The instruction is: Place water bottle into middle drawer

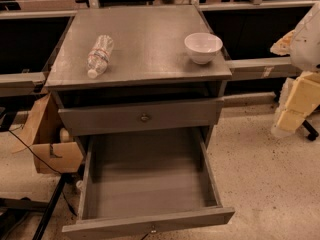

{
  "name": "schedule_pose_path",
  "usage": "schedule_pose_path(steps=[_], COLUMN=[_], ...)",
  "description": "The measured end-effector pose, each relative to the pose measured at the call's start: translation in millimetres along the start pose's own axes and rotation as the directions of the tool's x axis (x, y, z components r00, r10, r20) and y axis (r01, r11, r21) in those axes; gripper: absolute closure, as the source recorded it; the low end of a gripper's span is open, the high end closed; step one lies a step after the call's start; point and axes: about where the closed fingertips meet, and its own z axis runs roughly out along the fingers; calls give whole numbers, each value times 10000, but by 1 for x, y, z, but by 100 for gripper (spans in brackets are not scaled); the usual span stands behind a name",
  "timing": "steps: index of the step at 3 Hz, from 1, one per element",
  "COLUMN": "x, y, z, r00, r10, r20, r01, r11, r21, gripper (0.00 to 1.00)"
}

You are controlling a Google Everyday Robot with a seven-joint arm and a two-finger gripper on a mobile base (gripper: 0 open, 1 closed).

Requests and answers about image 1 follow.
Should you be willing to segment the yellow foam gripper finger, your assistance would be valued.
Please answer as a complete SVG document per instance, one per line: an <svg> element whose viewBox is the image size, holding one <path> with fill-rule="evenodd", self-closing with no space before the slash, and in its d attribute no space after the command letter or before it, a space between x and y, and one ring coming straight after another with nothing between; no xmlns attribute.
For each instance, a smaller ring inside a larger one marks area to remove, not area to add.
<svg viewBox="0 0 320 240"><path fill-rule="evenodd" d="M283 84L271 133L277 138L290 136L320 105L320 73L304 71Z"/></svg>
<svg viewBox="0 0 320 240"><path fill-rule="evenodd" d="M281 37L271 46L270 52L280 56L288 55L290 53L290 43L294 33L295 31L291 30Z"/></svg>

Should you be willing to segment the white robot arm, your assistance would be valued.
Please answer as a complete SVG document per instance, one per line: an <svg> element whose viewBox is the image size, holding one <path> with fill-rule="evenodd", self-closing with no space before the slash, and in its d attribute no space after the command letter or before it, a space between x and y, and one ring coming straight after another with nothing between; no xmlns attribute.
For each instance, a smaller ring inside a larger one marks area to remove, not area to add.
<svg viewBox="0 0 320 240"><path fill-rule="evenodd" d="M294 134L320 105L320 3L316 2L270 51L289 55L291 64L302 71L295 80L287 78L280 92L271 132L282 138Z"/></svg>

